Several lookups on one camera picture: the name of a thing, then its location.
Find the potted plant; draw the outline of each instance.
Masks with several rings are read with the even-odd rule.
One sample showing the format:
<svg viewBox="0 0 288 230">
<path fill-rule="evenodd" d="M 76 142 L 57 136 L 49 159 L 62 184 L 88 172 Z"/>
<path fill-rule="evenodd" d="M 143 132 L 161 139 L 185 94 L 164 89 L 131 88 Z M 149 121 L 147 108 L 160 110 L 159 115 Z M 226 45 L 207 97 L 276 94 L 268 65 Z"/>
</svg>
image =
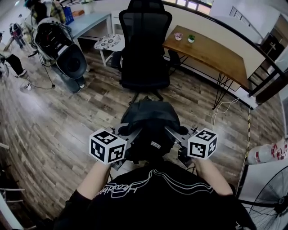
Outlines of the potted plant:
<svg viewBox="0 0 288 230">
<path fill-rule="evenodd" d="M 190 35 L 188 36 L 188 41 L 189 41 L 190 43 L 193 43 L 193 42 L 195 41 L 195 36 L 192 35 L 192 34 L 190 34 Z"/>
<path fill-rule="evenodd" d="M 82 0 L 81 4 L 83 4 L 85 14 L 90 14 L 94 12 L 93 0 Z"/>
</svg>

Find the black cloth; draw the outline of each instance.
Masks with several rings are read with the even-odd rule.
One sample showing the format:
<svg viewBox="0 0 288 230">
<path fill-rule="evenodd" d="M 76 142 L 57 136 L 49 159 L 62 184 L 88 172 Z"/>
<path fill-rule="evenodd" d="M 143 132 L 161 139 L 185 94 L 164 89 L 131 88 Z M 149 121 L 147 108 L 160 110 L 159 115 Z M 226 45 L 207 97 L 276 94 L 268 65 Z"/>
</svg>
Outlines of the black cloth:
<svg viewBox="0 0 288 230">
<path fill-rule="evenodd" d="M 12 69 L 15 71 L 17 75 L 23 73 L 24 70 L 22 68 L 21 61 L 14 54 L 11 54 L 10 57 L 6 58 L 6 61 L 11 65 Z"/>
<path fill-rule="evenodd" d="M 75 191 L 54 229 L 234 230 L 242 208 L 234 196 L 219 196 L 202 178 L 163 162 L 118 176 L 92 201 Z"/>
</svg>

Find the black office chair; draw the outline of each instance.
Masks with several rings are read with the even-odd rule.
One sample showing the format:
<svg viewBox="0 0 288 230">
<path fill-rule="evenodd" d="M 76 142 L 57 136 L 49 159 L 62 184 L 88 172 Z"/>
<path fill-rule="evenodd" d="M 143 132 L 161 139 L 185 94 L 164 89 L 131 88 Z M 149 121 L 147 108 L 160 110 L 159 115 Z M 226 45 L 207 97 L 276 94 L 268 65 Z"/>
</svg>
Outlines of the black office chair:
<svg viewBox="0 0 288 230">
<path fill-rule="evenodd" d="M 163 100 L 157 89 L 170 84 L 168 68 L 162 56 L 162 44 L 172 15 L 157 10 L 124 10 L 120 12 L 119 19 L 125 37 L 120 84 L 137 92 L 130 104 L 140 92 L 153 92 Z"/>
<path fill-rule="evenodd" d="M 148 10 L 165 11 L 162 0 L 131 0 L 128 10 L 141 10 L 147 12 Z"/>
</svg>

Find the white graphic print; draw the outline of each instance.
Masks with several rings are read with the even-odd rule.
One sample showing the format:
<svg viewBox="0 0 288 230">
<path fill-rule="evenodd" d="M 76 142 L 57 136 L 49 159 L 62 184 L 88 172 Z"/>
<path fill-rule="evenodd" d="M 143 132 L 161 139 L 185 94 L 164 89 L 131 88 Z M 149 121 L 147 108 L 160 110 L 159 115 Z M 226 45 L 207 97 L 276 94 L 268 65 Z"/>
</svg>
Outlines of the white graphic print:
<svg viewBox="0 0 288 230">
<path fill-rule="evenodd" d="M 116 183 L 108 183 L 96 196 L 102 193 L 107 194 L 111 192 L 111 198 L 121 198 L 126 196 L 130 191 L 133 191 L 135 193 L 137 189 L 145 186 L 149 182 L 152 175 L 163 177 L 172 189 L 184 195 L 192 195 L 197 192 L 212 193 L 213 191 L 213 188 L 208 184 L 195 183 L 193 185 L 185 185 L 173 180 L 167 174 L 163 172 L 158 172 L 156 169 L 153 169 L 149 172 L 148 178 L 146 180 L 133 182 L 130 185 L 117 185 Z"/>
</svg>

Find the wooden floor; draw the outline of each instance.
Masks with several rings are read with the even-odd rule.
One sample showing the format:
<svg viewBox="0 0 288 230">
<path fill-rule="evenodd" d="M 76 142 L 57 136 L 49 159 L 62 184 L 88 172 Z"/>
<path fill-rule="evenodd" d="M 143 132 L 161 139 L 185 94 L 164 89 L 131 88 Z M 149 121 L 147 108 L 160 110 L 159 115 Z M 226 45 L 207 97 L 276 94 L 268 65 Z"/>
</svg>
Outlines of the wooden floor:
<svg viewBox="0 0 288 230">
<path fill-rule="evenodd" d="M 89 135 L 119 123 L 133 96 L 119 85 L 120 72 L 102 65 L 98 51 L 83 49 L 94 71 L 85 74 L 86 87 L 78 94 L 69 93 L 50 69 L 56 84 L 51 90 L 22 89 L 27 81 L 14 78 L 14 73 L 0 79 L 0 138 L 10 146 L 4 157 L 12 165 L 10 173 L 26 189 L 26 201 L 42 218 L 59 214 L 95 162 L 87 154 Z M 28 59 L 29 51 L 17 48 L 14 53 L 21 57 L 34 85 L 51 87 L 37 56 Z M 211 128 L 214 87 L 177 71 L 171 76 L 171 85 L 160 93 L 173 105 L 182 124 Z M 226 95 L 222 101 L 232 100 Z M 219 111 L 226 108 L 224 104 Z M 214 128 L 220 143 L 211 159 L 235 186 L 247 145 L 248 109 L 240 102 L 231 105 L 227 113 L 217 115 Z M 251 114 L 251 147 L 280 140 L 284 125 L 278 95 Z M 181 165 L 176 149 L 168 158 Z M 132 163 L 126 163 L 118 173 L 132 168 Z"/>
</svg>

